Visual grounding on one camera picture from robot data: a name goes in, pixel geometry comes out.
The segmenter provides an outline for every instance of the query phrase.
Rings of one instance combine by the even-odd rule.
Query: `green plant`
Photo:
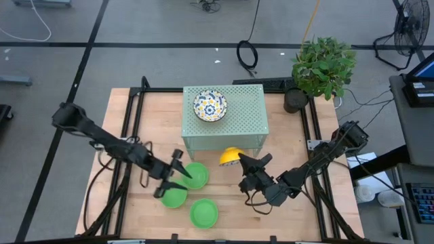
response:
[[[338,43],[335,38],[326,37],[307,41],[302,46],[300,55],[292,61],[292,76],[298,88],[310,96],[324,94],[325,99],[344,96],[342,86],[348,85],[355,66],[355,52],[346,43]]]

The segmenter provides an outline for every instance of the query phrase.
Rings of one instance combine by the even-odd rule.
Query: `keyboard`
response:
[[[407,185],[411,200],[417,203],[413,206],[416,219],[421,224],[434,224],[434,184]]]
[[[264,89],[280,89],[286,92],[289,88],[297,87],[292,77],[277,77],[264,79],[242,79],[234,80],[232,85],[253,85],[262,84]]]

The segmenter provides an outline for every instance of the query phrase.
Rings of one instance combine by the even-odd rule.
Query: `black floor line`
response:
[[[102,2],[100,11],[98,12],[98,17],[96,18],[94,27],[92,29],[92,33],[89,37],[89,41],[87,42],[86,49],[83,54],[83,58],[81,59],[77,74],[75,75],[73,85],[69,92],[67,102],[73,102],[75,95],[77,93],[77,89],[79,87],[81,78],[83,76],[83,72],[85,70],[87,61],[89,60],[90,52],[92,50],[92,45],[95,42],[96,35],[98,34],[98,30],[100,28],[102,18],[104,17],[104,13],[106,11],[109,0],[104,0]],[[36,208],[38,206],[39,200],[41,198],[43,188],[45,183],[47,182],[47,178],[53,164],[54,157],[56,156],[56,151],[60,143],[60,139],[62,138],[62,132],[57,129],[54,134],[52,143],[50,144],[50,149],[48,150],[47,156],[45,158],[41,173],[39,174],[35,189],[33,191],[30,202],[28,203],[26,213],[21,221],[20,229],[18,230],[18,234],[16,235],[15,242],[24,242],[30,228],[30,225],[33,220],[33,216],[35,215]]]
[[[92,47],[106,48],[237,48],[238,43],[91,43]],[[89,43],[68,43],[68,42],[0,42],[0,47],[87,47]],[[259,49],[300,49],[301,44],[285,43],[253,43]],[[352,45],[355,50],[373,50],[372,45]],[[394,45],[379,45],[379,50],[395,50]],[[424,45],[421,50],[434,51],[434,45]]]

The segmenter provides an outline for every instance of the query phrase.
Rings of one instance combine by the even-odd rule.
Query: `green bowl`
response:
[[[174,180],[174,182],[180,184],[181,186],[185,186],[185,184],[180,180]],[[172,188],[170,190],[167,190],[164,193],[161,202],[166,207],[177,208],[180,207],[185,202],[186,198],[187,198],[186,190]]]
[[[187,188],[190,189],[200,189],[206,185],[210,177],[208,169],[201,163],[190,163],[185,167],[187,172],[190,173],[191,179],[182,176],[182,181],[185,183]]]
[[[202,229],[211,228],[218,219],[218,208],[215,202],[209,199],[196,201],[190,209],[190,220]]]

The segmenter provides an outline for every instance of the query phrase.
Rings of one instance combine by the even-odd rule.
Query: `white paper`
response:
[[[374,152],[369,152],[369,153],[366,153],[364,155],[358,155],[357,156],[357,158],[360,160],[361,164],[364,164],[365,162],[367,162],[369,160],[375,159],[376,157],[377,156],[375,155]],[[357,159],[355,157],[347,158],[347,162],[348,162],[348,166],[350,168],[354,168],[354,167],[359,165],[359,162],[357,162]],[[386,182],[386,184],[388,184],[389,186],[392,186],[392,182],[390,181],[389,177],[387,177],[386,172],[383,171],[383,172],[374,174],[374,176],[380,178],[382,181]],[[372,176],[358,180],[357,185],[358,186],[361,186],[361,185],[370,186],[372,188],[372,192],[374,194],[385,191],[385,190],[390,190],[389,187],[385,186],[383,183],[381,183],[379,180],[377,180],[376,178],[374,178]]]

